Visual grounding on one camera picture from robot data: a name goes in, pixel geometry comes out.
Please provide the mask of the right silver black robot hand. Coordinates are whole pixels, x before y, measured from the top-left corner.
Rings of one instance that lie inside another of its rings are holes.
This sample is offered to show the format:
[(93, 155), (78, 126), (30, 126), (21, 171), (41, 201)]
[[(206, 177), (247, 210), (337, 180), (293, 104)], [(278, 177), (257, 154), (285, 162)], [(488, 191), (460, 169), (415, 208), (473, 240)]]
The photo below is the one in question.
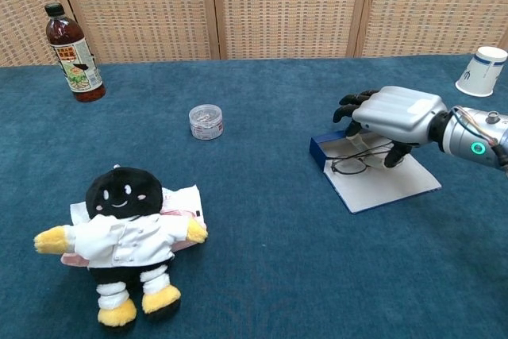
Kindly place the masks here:
[(448, 108), (438, 95), (385, 86), (345, 95), (333, 114), (333, 122), (351, 119), (345, 130), (348, 138), (364, 129), (390, 140), (392, 147), (383, 165), (393, 168), (413, 148), (434, 142), (433, 125), (447, 115)]

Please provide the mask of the black wire eyeglasses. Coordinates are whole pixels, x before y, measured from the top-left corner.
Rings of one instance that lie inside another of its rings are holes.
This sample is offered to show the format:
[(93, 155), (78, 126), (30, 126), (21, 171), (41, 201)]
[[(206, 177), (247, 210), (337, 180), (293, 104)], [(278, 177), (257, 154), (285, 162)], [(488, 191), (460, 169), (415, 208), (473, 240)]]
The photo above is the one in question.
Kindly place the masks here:
[(330, 169), (339, 175), (359, 175), (369, 168), (383, 169), (384, 159), (390, 151), (390, 144), (361, 148), (354, 154), (331, 157)]

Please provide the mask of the blue packet with glasses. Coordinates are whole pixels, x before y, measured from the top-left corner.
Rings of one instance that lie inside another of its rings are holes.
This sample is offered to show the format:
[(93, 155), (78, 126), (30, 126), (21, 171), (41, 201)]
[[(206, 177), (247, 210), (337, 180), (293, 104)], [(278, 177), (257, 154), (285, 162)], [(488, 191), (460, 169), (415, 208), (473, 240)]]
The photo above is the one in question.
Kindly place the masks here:
[(339, 175), (331, 171), (331, 157), (354, 154), (361, 148), (380, 144), (392, 146), (387, 138), (364, 131), (353, 138), (346, 137), (343, 131), (310, 138), (311, 156), (350, 213), (357, 214), (441, 189), (438, 180), (410, 154), (393, 168), (369, 168), (359, 175)]

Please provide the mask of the white paper cup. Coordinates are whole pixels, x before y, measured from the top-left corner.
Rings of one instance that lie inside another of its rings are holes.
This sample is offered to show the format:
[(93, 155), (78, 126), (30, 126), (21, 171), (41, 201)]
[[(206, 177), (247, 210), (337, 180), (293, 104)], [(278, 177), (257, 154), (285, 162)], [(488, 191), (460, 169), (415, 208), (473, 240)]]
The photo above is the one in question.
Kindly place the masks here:
[(481, 46), (455, 82), (464, 94), (486, 98), (493, 94), (497, 79), (508, 61), (508, 52), (495, 46)]

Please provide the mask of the woven bamboo folding screen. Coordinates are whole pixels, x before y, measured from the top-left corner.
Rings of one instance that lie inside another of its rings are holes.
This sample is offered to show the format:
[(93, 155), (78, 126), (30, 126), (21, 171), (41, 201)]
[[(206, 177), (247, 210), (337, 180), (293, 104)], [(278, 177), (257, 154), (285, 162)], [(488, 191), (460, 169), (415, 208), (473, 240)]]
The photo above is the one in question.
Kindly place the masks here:
[(55, 63), (44, 32), (51, 1), (101, 63), (508, 48), (508, 0), (0, 0), (0, 67)]

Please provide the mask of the blue carpet table cover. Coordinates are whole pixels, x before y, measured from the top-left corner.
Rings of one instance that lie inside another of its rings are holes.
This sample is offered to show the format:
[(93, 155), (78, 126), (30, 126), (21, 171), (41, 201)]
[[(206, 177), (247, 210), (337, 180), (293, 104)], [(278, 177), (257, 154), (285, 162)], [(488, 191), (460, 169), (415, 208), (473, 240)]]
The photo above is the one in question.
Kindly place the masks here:
[[(350, 214), (309, 154), (339, 100), (386, 85), (508, 114), (454, 86), (467, 56), (102, 65), (107, 93), (74, 100), (55, 66), (0, 68), (0, 339), (508, 339), (508, 178), (413, 152), (439, 191)], [(222, 135), (188, 114), (222, 110)], [(176, 315), (97, 322), (87, 270), (35, 252), (115, 164), (197, 185), (210, 235), (177, 253)]]

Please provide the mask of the pink white tissue pack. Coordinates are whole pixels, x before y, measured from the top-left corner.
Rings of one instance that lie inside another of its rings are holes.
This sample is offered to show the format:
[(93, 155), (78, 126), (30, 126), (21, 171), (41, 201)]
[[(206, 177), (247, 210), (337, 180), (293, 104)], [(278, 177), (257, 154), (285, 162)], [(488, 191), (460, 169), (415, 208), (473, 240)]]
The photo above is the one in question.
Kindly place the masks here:
[[(199, 189), (196, 185), (172, 191), (162, 188), (163, 205), (160, 213), (163, 215), (185, 216), (195, 220), (203, 229), (206, 223), (202, 212), (202, 203)], [(70, 215), (73, 225), (88, 222), (89, 216), (84, 201), (70, 205)], [(62, 264), (72, 267), (86, 268), (89, 261), (76, 253), (64, 253), (60, 257)]]

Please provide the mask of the black plush doll chef coat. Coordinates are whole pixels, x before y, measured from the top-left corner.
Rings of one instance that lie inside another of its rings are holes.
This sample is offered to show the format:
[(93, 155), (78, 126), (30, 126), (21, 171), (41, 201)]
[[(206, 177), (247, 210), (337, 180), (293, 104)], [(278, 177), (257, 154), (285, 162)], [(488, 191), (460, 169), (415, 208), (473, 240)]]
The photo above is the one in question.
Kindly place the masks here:
[(150, 172), (117, 165), (88, 188), (88, 222), (55, 226), (34, 238), (39, 253), (76, 253), (89, 261), (98, 293), (98, 322), (108, 329), (126, 327), (136, 319), (129, 295), (133, 283), (142, 286), (146, 315), (173, 315), (181, 299), (169, 275), (175, 249), (208, 237), (195, 220), (160, 213), (162, 188)]

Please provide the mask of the dark sauce bottle with label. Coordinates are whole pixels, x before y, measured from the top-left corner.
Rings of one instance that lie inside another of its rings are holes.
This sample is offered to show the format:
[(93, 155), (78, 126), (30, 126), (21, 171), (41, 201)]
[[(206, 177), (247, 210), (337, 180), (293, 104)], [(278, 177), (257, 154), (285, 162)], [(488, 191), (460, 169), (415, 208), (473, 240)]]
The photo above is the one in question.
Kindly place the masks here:
[(48, 43), (75, 99), (99, 100), (106, 94), (106, 87), (82, 28), (66, 15), (59, 2), (47, 3), (44, 10), (49, 17), (45, 29)]

